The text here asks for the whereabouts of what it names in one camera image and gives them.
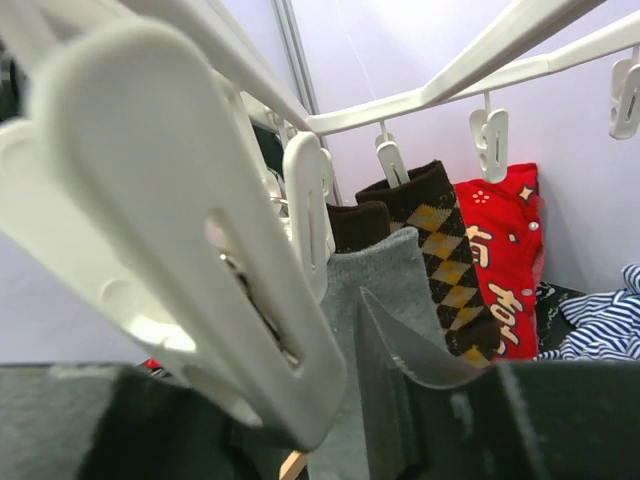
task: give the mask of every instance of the laundry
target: laundry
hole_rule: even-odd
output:
[[[576,330],[537,360],[640,360],[640,264],[622,269],[625,288],[560,305]]]
[[[535,291],[544,259],[538,168],[512,165],[496,184],[482,179],[456,185],[482,295],[500,320],[498,355],[538,354]]]
[[[365,287],[417,335],[446,351],[431,301],[415,228],[402,228],[365,250],[331,257],[329,289],[321,303],[347,361],[347,391],[331,431],[309,458],[314,480],[369,478],[356,369],[354,328],[360,288]]]
[[[389,188],[387,180],[375,183],[358,192],[356,200],[384,202],[392,229],[418,229],[449,350],[472,365],[487,366],[500,347],[500,325],[482,297],[454,187],[439,160],[409,171],[409,177],[409,183],[396,188]]]
[[[628,423],[640,420],[638,362],[504,361],[468,371],[416,338],[365,289],[356,352],[371,480],[638,478],[629,474],[640,469],[630,458],[637,430]],[[494,391],[492,401],[480,399],[484,389]],[[617,401],[620,395],[628,401]],[[439,404],[447,408],[438,411]],[[522,456],[532,448],[533,461]]]

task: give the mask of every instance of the striped shirt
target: striped shirt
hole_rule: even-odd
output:
[[[576,330],[535,360],[640,360],[640,264],[627,265],[622,276],[626,288],[562,302]]]

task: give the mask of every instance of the red garment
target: red garment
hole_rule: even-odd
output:
[[[157,360],[154,360],[153,358],[150,358],[149,360],[144,362],[144,366],[147,367],[149,370],[162,368],[162,365],[160,365],[160,362],[158,362]]]
[[[535,304],[543,261],[538,168],[513,165],[498,184],[456,185],[482,296],[502,322],[502,358],[538,354]]]

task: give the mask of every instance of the dark fabric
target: dark fabric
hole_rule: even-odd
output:
[[[327,204],[336,253],[359,252],[391,235],[391,217],[382,202],[353,207]]]
[[[408,173],[410,182],[390,188],[383,180],[358,192],[356,200],[386,204],[392,230],[418,229],[449,351],[472,365],[487,366],[500,346],[500,322],[482,297],[455,189],[438,160]]]
[[[2,480],[276,480],[286,453],[129,366],[0,368]]]
[[[540,282],[536,289],[536,323],[540,352],[555,350],[574,327],[564,318],[560,304],[584,293]]]
[[[20,99],[17,75],[15,62],[0,45],[0,122],[18,115]]]
[[[362,293],[370,480],[620,480],[640,473],[638,362],[464,362]]]
[[[253,133],[256,135],[258,145],[260,145],[260,151],[264,157],[264,162],[272,170],[278,172],[283,177],[282,171],[282,159],[284,157],[284,150],[278,137],[274,133],[271,133],[264,128],[253,127]]]

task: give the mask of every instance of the plastic clothespin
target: plastic clothespin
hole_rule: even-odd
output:
[[[640,46],[633,47],[631,58],[613,65],[611,79],[611,128],[609,135],[617,140],[633,137],[640,124]]]
[[[326,161],[318,137],[310,132],[297,134],[287,145],[282,160],[292,244],[318,302],[329,284],[327,237],[331,226],[327,232],[328,215],[323,192]]]
[[[324,223],[327,234],[327,261],[329,261],[331,255],[336,253],[336,241],[333,237],[333,230],[331,230],[331,222],[329,221],[329,212],[327,211],[326,203],[330,198],[333,198],[333,182],[335,181],[336,175],[333,170],[333,157],[331,155],[331,152],[329,152],[329,150],[327,150],[326,148],[321,148],[321,150],[325,156],[325,168],[322,175],[322,193],[324,195],[325,201]]]
[[[380,122],[382,134],[376,138],[376,153],[391,188],[409,182],[409,174],[394,136],[387,132],[384,121]]]
[[[289,144],[289,131],[287,129],[287,124],[285,120],[276,113],[274,113],[274,123],[276,124],[276,130],[278,131],[278,137],[280,138],[282,148],[285,149]]]
[[[35,185],[54,191],[12,188],[9,236],[24,233],[38,261],[229,415],[316,448],[344,360],[204,55],[172,27],[114,21],[43,65],[30,114],[46,177]],[[30,185],[24,165],[2,165]],[[56,219],[55,242],[27,207]]]
[[[499,183],[507,176],[509,114],[504,109],[491,110],[489,93],[484,94],[485,108],[469,117],[471,133],[480,156],[482,178]]]

